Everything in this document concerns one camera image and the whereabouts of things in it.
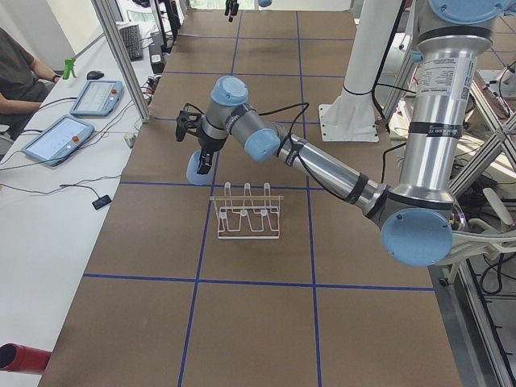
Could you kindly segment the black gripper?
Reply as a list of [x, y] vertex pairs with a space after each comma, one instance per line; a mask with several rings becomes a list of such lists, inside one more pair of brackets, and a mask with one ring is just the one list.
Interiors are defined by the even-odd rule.
[[210, 172], [213, 162], [213, 153], [220, 151], [226, 141], [227, 138], [214, 139], [210, 136], [201, 136], [198, 138], [201, 151], [199, 154], [197, 174], [207, 175]]

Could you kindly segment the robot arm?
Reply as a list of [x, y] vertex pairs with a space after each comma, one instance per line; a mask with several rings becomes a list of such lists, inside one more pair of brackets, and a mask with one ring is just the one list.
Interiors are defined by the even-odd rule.
[[271, 6], [273, 3], [272, 0], [258, 0], [259, 7], [265, 8]]
[[378, 226], [381, 242], [395, 260], [415, 267], [450, 264], [456, 232], [450, 224], [454, 197], [449, 180], [477, 59], [492, 46], [496, 18], [514, 11], [512, 1], [417, 4], [414, 42], [422, 57], [420, 81], [396, 184], [374, 181], [266, 121], [249, 104], [247, 85], [235, 76], [215, 82], [206, 111], [193, 122], [200, 148], [190, 158], [188, 180], [204, 184], [214, 155], [233, 138], [253, 160], [276, 157], [360, 208]]

